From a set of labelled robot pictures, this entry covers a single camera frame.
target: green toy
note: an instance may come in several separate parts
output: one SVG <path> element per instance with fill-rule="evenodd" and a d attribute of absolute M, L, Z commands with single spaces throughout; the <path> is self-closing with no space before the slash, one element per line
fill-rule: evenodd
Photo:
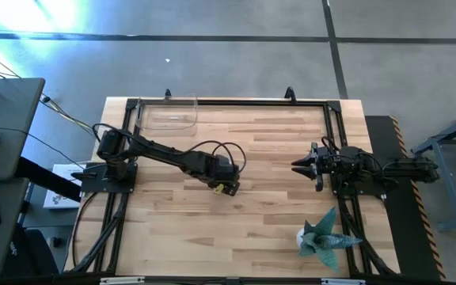
<path fill-rule="evenodd" d="M 346 249 L 362 240 L 344 234 L 332 234 L 333 223 L 336 221 L 336 208 L 333 207 L 316 226 L 307 221 L 304 225 L 304 234 L 300 244 L 300 257 L 307 257 L 317 253 L 321 262 L 339 272 L 337 256 L 333 249 Z"/>

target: wooden tabletop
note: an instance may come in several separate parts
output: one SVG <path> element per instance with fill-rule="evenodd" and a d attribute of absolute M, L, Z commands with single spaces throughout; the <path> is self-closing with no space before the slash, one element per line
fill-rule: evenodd
<path fill-rule="evenodd" d="M 101 122 L 120 127 L 126 100 L 107 98 Z M 344 100 L 341 107 L 348 145 L 371 152 L 361 101 Z M 117 275 L 348 277 L 345 250 L 336 251 L 340 267 L 336 273 L 316 256 L 299 257 L 295 241 L 305 220 L 314 224 L 331 207 L 337 207 L 327 177 L 324 190 L 315 192 L 314 182 L 292 172 L 290 165 L 307 155 L 311 142 L 320 142 L 326 135 L 322 109 L 201 105 L 194 127 L 163 130 L 174 123 L 194 123 L 194 116 L 184 115 L 188 112 L 191 109 L 146 108 L 144 119 L 152 130 L 141 135 L 179 150 L 207 139 L 239 144 L 248 159 L 241 173 L 241 187 L 235 197 L 218 196 L 177 167 L 140 158 Z M 199 150 L 211 152 L 214 147 L 207 144 Z M 231 152 L 241 165 L 240 152 L 236 148 Z M 78 260 L 100 233 L 106 199 L 106 194 L 98 195 L 78 225 Z M 360 196 L 359 200 L 367 238 L 387 265 L 398 272 L 382 202 L 371 196 Z M 334 232 L 342 233 L 339 215 Z M 105 264 L 111 244 L 109 240 Z M 355 254 L 361 270 L 356 247 Z M 65 269 L 71 267 L 70 253 Z"/>

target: white paper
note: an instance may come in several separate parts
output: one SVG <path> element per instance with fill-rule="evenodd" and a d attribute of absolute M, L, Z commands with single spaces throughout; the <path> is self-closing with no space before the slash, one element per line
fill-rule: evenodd
<path fill-rule="evenodd" d="M 61 176 L 64 179 L 67 179 L 76 185 L 82 185 L 80 180 L 73 180 L 71 176 L 72 173 L 82 172 L 83 169 L 76 165 L 54 165 L 52 172 Z M 47 190 L 47 195 L 45 196 L 44 208 L 48 209 L 69 209 L 69 208 L 78 208 L 78 202 L 73 201 L 72 199 L 67 199 L 51 190 Z"/>

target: concrete floor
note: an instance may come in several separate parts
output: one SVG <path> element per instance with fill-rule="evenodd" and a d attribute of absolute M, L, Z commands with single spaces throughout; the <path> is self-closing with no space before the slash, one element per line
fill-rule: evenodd
<path fill-rule="evenodd" d="M 456 38 L 455 0 L 329 4 L 337 36 Z M 321 0 L 14 5 L 0 9 L 0 31 L 328 36 Z M 409 148 L 455 120 L 456 44 L 339 44 L 339 53 L 348 97 L 361 99 L 367 115 L 396 116 Z M 100 120 L 107 96 L 160 97 L 166 88 L 177 96 L 282 97 L 293 86 L 300 98 L 339 98 L 329 43 L 0 40 L 0 60 L 20 76 L 46 78 L 45 93 L 88 124 Z M 76 161 L 91 156 L 93 138 L 42 106 L 31 132 Z M 32 140 L 25 156 L 45 167 L 67 162 Z M 447 220 L 441 183 L 422 186 L 431 222 Z M 456 281 L 456 230 L 436 232 L 435 239 L 446 277 Z"/>

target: black mat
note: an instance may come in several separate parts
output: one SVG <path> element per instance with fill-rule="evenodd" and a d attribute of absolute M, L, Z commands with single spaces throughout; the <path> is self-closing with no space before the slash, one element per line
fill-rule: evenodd
<path fill-rule="evenodd" d="M 372 150 L 378 158 L 402 158 L 403 153 L 392 118 L 389 116 L 366 116 Z M 399 188 L 390 192 L 386 201 L 389 224 L 392 230 L 393 243 L 397 259 L 404 276 L 440 279 L 434 253 L 435 244 L 428 230 L 426 215 L 422 216 L 416 195 L 409 179 L 400 179 Z"/>

